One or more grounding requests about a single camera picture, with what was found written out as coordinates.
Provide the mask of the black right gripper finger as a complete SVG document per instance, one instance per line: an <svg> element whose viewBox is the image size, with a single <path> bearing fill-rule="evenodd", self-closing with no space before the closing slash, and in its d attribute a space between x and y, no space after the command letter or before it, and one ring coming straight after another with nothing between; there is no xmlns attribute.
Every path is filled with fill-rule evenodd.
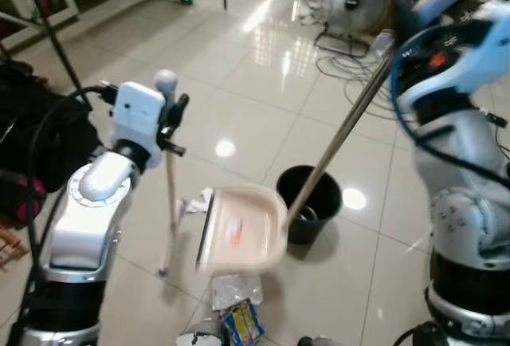
<svg viewBox="0 0 510 346"><path fill-rule="evenodd" d="M416 1L396 1L394 3L394 42L404 44L429 26L424 22Z"/></svg>

